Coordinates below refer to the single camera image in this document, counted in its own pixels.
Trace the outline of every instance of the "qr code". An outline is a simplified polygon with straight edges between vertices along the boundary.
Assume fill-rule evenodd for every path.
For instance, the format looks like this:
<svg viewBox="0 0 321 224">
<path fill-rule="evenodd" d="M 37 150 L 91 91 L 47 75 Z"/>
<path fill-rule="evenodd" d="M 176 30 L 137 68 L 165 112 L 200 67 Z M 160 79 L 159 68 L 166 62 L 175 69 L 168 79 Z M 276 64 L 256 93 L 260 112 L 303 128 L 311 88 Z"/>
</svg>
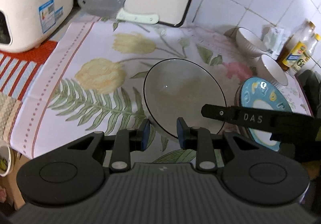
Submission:
<svg viewBox="0 0 321 224">
<path fill-rule="evenodd" d="M 52 5 L 50 5 L 50 6 L 48 7 L 48 14 L 52 13 L 53 10 L 54 10 L 54 4 L 52 4 Z"/>
</svg>

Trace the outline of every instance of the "circular pad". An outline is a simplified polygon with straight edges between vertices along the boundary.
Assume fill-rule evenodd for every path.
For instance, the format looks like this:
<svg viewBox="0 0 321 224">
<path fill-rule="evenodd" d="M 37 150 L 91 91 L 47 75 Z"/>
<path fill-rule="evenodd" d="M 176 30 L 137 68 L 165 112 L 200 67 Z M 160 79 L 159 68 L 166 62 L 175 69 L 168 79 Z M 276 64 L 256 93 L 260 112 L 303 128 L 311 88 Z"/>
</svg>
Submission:
<svg viewBox="0 0 321 224">
<path fill-rule="evenodd" d="M 58 150 L 21 167 L 17 184 L 23 197 L 37 205 L 59 207 L 78 203 L 96 192 L 105 172 L 82 150 Z"/>
<path fill-rule="evenodd" d="M 258 163 L 250 168 L 250 176 L 257 182 L 276 184 L 286 178 L 286 171 L 273 163 Z"/>
<path fill-rule="evenodd" d="M 226 187 L 239 198 L 260 205 L 282 205 L 300 198 L 309 176 L 300 163 L 272 151 L 237 154 L 223 170 Z"/>
</svg>

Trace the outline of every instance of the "red striped cloth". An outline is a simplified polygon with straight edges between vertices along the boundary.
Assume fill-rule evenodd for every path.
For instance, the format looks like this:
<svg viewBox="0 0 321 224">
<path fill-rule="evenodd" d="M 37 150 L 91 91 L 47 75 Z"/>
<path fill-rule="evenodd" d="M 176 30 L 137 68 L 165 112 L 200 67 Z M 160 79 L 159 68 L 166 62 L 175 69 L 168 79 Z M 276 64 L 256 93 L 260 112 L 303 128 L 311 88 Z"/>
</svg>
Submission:
<svg viewBox="0 0 321 224">
<path fill-rule="evenodd" d="M 57 42 L 46 41 L 18 54 L 0 50 L 0 139 L 9 144 L 21 102 L 56 45 Z"/>
<path fill-rule="evenodd" d="M 57 42 L 46 41 L 38 48 L 18 54 L 0 50 L 0 92 L 22 101 L 56 45 Z"/>
</svg>

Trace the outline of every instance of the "metal screw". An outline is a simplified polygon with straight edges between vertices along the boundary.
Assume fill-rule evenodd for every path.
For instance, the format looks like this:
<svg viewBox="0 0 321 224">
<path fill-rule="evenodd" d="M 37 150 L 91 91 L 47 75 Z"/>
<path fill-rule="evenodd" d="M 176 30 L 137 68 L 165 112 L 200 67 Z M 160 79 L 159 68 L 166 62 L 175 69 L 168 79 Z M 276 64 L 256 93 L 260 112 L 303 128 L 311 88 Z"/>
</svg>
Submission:
<svg viewBox="0 0 321 224">
<path fill-rule="evenodd" d="M 211 161 L 202 161 L 199 166 L 203 170 L 211 170 L 215 168 L 215 163 Z"/>
<path fill-rule="evenodd" d="M 122 170 L 127 167 L 127 163 L 125 163 L 124 161 L 115 161 L 111 164 L 111 166 L 115 170 Z"/>
</svg>

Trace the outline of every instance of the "blue plate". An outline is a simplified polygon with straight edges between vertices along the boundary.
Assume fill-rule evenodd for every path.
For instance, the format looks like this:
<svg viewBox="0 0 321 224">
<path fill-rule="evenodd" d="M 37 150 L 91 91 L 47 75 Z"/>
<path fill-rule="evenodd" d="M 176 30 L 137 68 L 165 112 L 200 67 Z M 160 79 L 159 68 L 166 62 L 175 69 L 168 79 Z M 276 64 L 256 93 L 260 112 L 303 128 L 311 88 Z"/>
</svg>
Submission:
<svg viewBox="0 0 321 224">
<path fill-rule="evenodd" d="M 242 86 L 240 106 L 274 111 L 291 112 L 291 107 L 282 93 L 268 81 L 251 77 Z M 271 133 L 249 128 L 253 139 L 274 151 L 279 150 L 279 142 L 270 141 Z"/>
</svg>

